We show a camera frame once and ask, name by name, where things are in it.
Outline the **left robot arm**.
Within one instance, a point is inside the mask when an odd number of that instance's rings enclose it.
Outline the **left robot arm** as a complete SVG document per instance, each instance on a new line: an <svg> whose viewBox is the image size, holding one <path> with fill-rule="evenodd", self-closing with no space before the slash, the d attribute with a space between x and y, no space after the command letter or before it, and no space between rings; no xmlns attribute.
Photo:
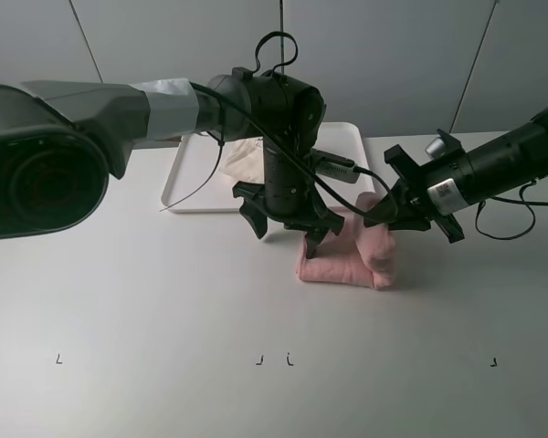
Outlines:
<svg viewBox="0 0 548 438"><path fill-rule="evenodd" d="M69 229L100 205L141 142L205 133L263 140L264 180L232 193L257 236L269 221L305 234L313 256L343 219L319 195L313 149L326 110L313 86L234 68L201 86L37 80L0 84L0 239Z"/></svg>

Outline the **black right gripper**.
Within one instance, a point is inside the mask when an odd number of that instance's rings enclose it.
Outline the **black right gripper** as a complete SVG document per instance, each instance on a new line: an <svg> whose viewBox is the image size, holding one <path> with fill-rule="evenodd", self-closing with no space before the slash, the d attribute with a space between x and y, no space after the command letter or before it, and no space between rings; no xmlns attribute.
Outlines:
<svg viewBox="0 0 548 438"><path fill-rule="evenodd" d="M368 208L364 226L387 224L390 231L425 232L436 224L451 244L463 240L463 229L454 217L469 206L454 180L462 155L459 151L419 165L401 146L388 149L385 163L398 180L384 197L363 193L363 206Z"/></svg>

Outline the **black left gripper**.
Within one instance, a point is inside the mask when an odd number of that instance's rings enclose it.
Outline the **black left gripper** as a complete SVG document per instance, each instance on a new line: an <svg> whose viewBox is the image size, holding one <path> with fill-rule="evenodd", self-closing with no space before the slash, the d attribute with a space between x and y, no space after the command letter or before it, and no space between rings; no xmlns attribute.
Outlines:
<svg viewBox="0 0 548 438"><path fill-rule="evenodd" d="M329 231L338 235L344 218L330 210L311 183L297 171L265 170L265 182L237 182L232 193L242 198L239 213L257 239L268 231L268 219L287 228L307 232L305 258L313 259Z"/></svg>

